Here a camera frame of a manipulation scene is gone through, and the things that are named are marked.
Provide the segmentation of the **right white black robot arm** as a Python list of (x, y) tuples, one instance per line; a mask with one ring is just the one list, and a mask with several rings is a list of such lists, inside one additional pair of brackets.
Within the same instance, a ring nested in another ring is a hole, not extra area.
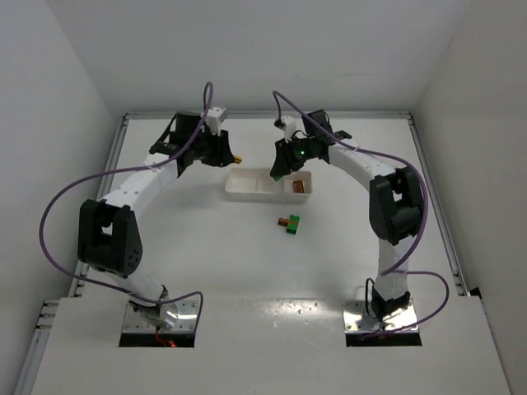
[(357, 181), (368, 193), (368, 218), (379, 241), (378, 272), (367, 310), (381, 320), (407, 308), (408, 260), (426, 216), (419, 173), (410, 165), (394, 167), (358, 147), (347, 132), (333, 131), (323, 110), (306, 115), (302, 122), (299, 130), (290, 116), (274, 121), (283, 137), (275, 143), (271, 177), (279, 180), (318, 159)]

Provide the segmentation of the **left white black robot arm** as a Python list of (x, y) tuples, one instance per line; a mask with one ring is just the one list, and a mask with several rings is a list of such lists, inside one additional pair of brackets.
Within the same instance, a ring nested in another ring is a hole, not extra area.
[(96, 201), (88, 199), (79, 215), (77, 256), (105, 273), (136, 304), (151, 308), (166, 298), (165, 287), (142, 265), (138, 218), (153, 199), (195, 161), (225, 167), (238, 161), (223, 129), (226, 109), (207, 115), (179, 112), (151, 146), (142, 165), (115, 190)]

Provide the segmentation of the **brown square lego plate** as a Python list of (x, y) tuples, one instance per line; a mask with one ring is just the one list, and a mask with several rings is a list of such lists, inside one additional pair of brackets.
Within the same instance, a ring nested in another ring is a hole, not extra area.
[(301, 179), (292, 181), (291, 187), (294, 193), (305, 193), (305, 185)]

